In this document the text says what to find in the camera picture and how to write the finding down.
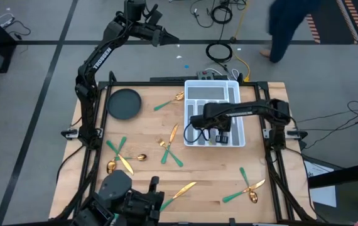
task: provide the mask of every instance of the metal clamp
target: metal clamp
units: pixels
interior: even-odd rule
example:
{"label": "metal clamp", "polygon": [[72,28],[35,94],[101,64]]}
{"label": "metal clamp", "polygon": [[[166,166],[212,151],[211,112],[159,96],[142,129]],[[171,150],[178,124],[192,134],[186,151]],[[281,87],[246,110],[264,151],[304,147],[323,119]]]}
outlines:
{"label": "metal clamp", "polygon": [[[104,136],[104,129],[97,128],[97,131],[98,131],[98,137],[102,138]],[[70,141],[72,139],[79,137],[79,130],[74,128],[68,128],[67,130],[62,131],[60,134]]]}
{"label": "metal clamp", "polygon": [[[271,129],[263,129],[264,138],[266,138],[266,139],[269,138],[270,131],[271,131]],[[295,129],[293,129],[293,130],[285,129],[285,139],[300,139],[300,136],[297,133],[297,130],[295,130]]]}

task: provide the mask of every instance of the green handle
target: green handle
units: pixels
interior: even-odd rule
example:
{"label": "green handle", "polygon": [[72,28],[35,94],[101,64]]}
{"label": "green handle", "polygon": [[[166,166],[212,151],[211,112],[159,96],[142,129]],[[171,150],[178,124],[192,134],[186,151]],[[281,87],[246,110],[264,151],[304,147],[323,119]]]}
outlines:
{"label": "green handle", "polygon": [[227,203],[227,202],[231,201],[232,199],[238,197],[238,196],[241,195],[242,193],[243,193],[243,191],[240,191],[240,192],[235,193],[235,194],[233,194],[233,195],[229,195],[229,196],[223,198],[222,201],[223,201],[224,203]]}
{"label": "green handle", "polygon": [[169,148],[170,148],[170,145],[168,145],[167,149],[165,150],[164,156],[163,156],[162,159],[161,159],[161,163],[162,163],[162,164],[165,164],[165,163],[166,163],[166,159],[167,159],[168,153],[169,153]]}
{"label": "green handle", "polygon": [[172,102],[172,100],[154,107],[154,110],[160,110],[161,108],[163,108],[166,104],[169,104],[170,102]]}
{"label": "green handle", "polygon": [[[124,157],[124,159],[128,160],[128,159],[133,159],[132,157]],[[115,161],[119,161],[121,160],[119,157],[115,157]]]}
{"label": "green handle", "polygon": [[160,208],[160,212],[162,212],[169,204],[171,204],[172,201],[173,201],[173,198],[171,198],[170,200],[168,200],[164,204],[162,204],[162,206]]}
{"label": "green handle", "polygon": [[117,150],[118,153],[121,152],[121,149],[122,149],[123,144],[124,144],[125,142],[126,142],[126,137],[124,136],[124,137],[122,137],[121,143],[120,143],[120,145],[119,145],[119,149]]}
{"label": "green handle", "polygon": [[250,185],[249,185],[249,181],[247,180],[247,176],[246,176],[246,172],[244,171],[244,168],[243,168],[243,167],[240,167],[239,170],[241,171],[242,176],[243,176],[244,181],[246,182],[247,186],[250,186]]}
{"label": "green handle", "polygon": [[111,141],[106,141],[106,144],[108,144],[108,146],[112,149],[112,150],[114,150],[114,152],[118,155],[119,154],[119,151],[115,148],[115,146],[112,144],[112,142]]}
{"label": "green handle", "polygon": [[177,165],[178,165],[179,167],[183,167],[182,161],[180,161],[169,149],[168,149],[168,152],[172,155],[172,158],[175,160],[175,162],[177,163]]}

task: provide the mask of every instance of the bare foot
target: bare foot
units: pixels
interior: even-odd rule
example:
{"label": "bare foot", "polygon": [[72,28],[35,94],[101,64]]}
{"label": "bare foot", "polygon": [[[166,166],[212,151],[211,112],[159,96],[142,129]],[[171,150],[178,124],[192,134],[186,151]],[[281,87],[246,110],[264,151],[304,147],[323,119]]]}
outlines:
{"label": "bare foot", "polygon": [[269,58],[271,51],[270,50],[261,50],[260,54],[262,54],[262,56]]}

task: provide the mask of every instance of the yellow cable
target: yellow cable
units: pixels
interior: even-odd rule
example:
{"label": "yellow cable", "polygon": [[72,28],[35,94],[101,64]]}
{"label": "yellow cable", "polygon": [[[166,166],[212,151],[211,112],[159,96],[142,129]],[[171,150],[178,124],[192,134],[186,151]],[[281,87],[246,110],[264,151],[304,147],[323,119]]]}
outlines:
{"label": "yellow cable", "polygon": [[[246,3],[246,6],[244,7],[243,12],[242,12],[241,20],[239,21],[239,25],[237,26],[237,29],[236,29],[236,33],[235,33],[235,36],[234,36],[235,38],[236,38],[236,36],[237,36],[237,33],[239,32],[239,29],[240,29],[241,26],[242,26],[243,18],[244,18],[244,15],[246,14],[246,11],[247,11],[248,7],[249,7],[249,4]],[[236,55],[236,53],[235,53],[234,50],[232,50],[232,52],[233,52],[233,54],[235,55],[235,57],[237,58],[237,60],[239,60],[240,62],[242,62],[243,64],[245,64],[245,66],[247,67],[247,75],[246,75],[246,77],[244,78],[243,81],[244,81],[244,82],[250,81],[250,67],[249,67],[249,65],[248,65],[244,60],[242,60],[240,57],[238,57],[238,56]]]}

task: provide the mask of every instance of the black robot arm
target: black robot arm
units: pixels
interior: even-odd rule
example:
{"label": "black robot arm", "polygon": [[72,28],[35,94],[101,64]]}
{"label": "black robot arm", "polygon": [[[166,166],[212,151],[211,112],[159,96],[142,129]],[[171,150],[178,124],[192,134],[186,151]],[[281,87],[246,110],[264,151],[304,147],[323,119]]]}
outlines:
{"label": "black robot arm", "polygon": [[279,148],[285,146],[285,126],[291,121],[289,105],[282,100],[257,100],[240,104],[208,103],[204,105],[203,114],[191,116],[190,123],[195,129],[218,129],[215,138],[218,143],[228,143],[228,137],[223,132],[231,131],[232,117],[263,116],[274,125],[270,130],[270,143]]}
{"label": "black robot arm", "polygon": [[131,188],[132,180],[125,172],[116,170],[108,175],[98,193],[85,199],[72,226],[157,226],[164,199],[157,192],[157,176],[152,177],[147,193]]}
{"label": "black robot arm", "polygon": [[[100,147],[102,131],[95,128],[94,120],[94,103],[100,94],[95,82],[95,73],[112,51],[125,44],[130,36],[148,40],[153,46],[179,42],[177,37],[157,25],[162,17],[162,14],[156,10],[158,5],[154,5],[148,14],[144,12],[145,6],[144,0],[125,0],[124,12],[116,13],[116,17],[104,31],[101,43],[79,67],[75,92],[81,103],[82,125],[79,131],[62,131],[62,135],[66,138],[70,134],[75,134],[84,146],[90,149]],[[139,22],[141,15],[145,17],[146,22]]]}

